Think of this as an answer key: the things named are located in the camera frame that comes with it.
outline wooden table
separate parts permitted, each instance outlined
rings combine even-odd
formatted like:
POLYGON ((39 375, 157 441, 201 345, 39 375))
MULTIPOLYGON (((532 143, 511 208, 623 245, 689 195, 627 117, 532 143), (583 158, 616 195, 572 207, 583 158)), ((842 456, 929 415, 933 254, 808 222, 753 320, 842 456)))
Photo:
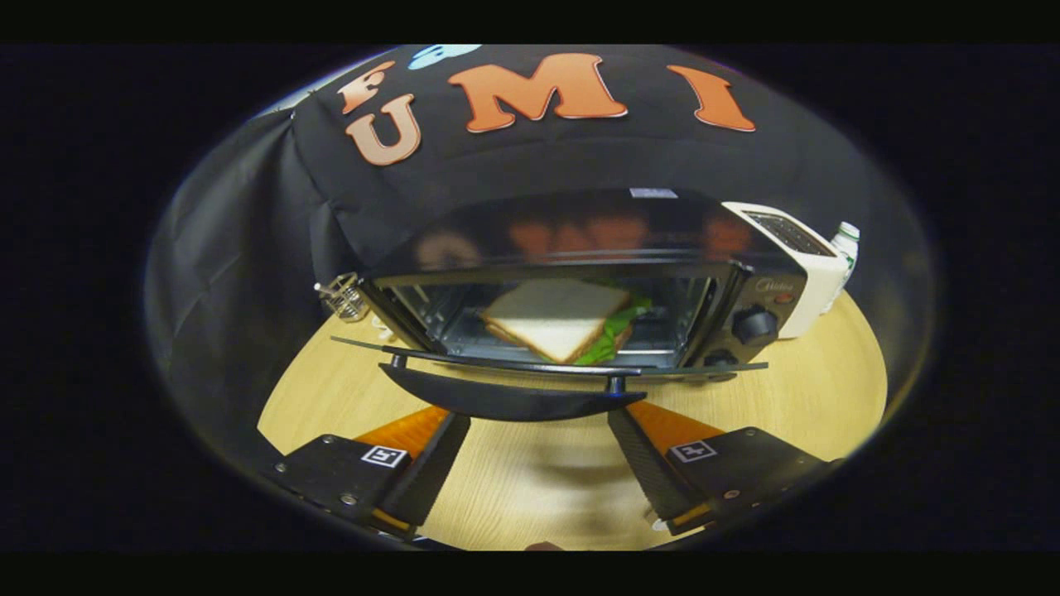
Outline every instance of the wooden table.
MULTIPOLYGON (((332 317, 280 379, 258 428, 283 454, 325 433, 352 439, 427 407, 377 368, 389 355, 330 339, 383 343, 371 318, 332 317)), ((887 396, 883 356, 846 293, 809 333, 774 343, 755 362, 770 366, 724 383, 631 378, 629 388, 646 388, 651 403, 723 431, 758 426, 824 460, 847 456, 879 425, 887 396)), ((414 358, 408 366, 485 383, 599 389, 598 379, 493 373, 414 358)), ((505 550, 546 540, 594 550, 676 540, 652 529, 650 511, 606 415, 476 419, 420 533, 459 548, 505 550)))

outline orange gripper pad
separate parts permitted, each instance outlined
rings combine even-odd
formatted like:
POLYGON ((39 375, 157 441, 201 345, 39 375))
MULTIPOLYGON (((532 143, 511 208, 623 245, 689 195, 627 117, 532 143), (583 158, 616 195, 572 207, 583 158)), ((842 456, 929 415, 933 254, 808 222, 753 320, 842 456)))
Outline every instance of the orange gripper pad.
POLYGON ((372 445, 403 449, 416 459, 423 453, 448 415, 447 410, 430 406, 369 431, 354 440, 372 445))
POLYGON ((709 424, 704 424, 672 409, 652 405, 643 400, 625 406, 637 424, 652 441, 652 446, 666 457, 670 448, 724 435, 709 424))

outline letter m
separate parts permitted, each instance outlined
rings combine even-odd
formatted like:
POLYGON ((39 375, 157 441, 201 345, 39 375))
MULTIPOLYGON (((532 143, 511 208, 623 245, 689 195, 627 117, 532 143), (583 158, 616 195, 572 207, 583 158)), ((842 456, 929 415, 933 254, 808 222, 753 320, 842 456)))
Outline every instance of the letter m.
POLYGON ((471 104, 470 133, 506 128, 515 117, 500 109, 504 100, 530 120, 545 117, 552 93, 559 91, 555 115, 562 118, 618 118, 628 112, 616 102, 600 78, 597 65, 603 62, 593 54, 553 54, 541 60, 533 76, 526 78, 497 65, 484 65, 449 77, 452 85, 463 87, 471 104))

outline letter u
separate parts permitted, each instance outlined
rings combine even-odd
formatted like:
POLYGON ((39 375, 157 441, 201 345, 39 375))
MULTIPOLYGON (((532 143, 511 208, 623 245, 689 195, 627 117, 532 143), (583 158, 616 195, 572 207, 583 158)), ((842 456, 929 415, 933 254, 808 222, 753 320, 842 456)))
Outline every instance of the letter u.
POLYGON ((390 146, 381 143, 379 137, 375 134, 375 127, 372 126, 372 122, 375 121, 374 113, 358 118, 347 127, 346 134, 353 138, 360 155, 369 163, 390 165, 402 161, 419 148, 420 125, 416 122, 416 117, 412 116, 412 109, 409 107, 413 99, 412 93, 406 93, 390 100, 379 108, 383 113, 390 115, 398 127, 398 142, 390 146))

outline plastic bottle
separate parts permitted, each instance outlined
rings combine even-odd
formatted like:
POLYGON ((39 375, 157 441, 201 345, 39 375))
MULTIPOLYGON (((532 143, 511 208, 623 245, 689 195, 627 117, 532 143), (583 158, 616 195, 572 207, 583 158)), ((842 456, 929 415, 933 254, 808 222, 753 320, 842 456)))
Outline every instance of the plastic bottle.
POLYGON ((843 293, 843 287, 847 284, 847 280, 850 279, 850 274, 854 273, 854 265, 858 263, 858 241, 860 239, 861 231, 853 224, 847 222, 840 224, 840 231, 832 239, 832 246, 840 251, 840 255, 847 258, 847 273, 843 276, 840 286, 835 288, 832 299, 822 309, 820 314, 825 314, 832 309, 832 303, 843 293))

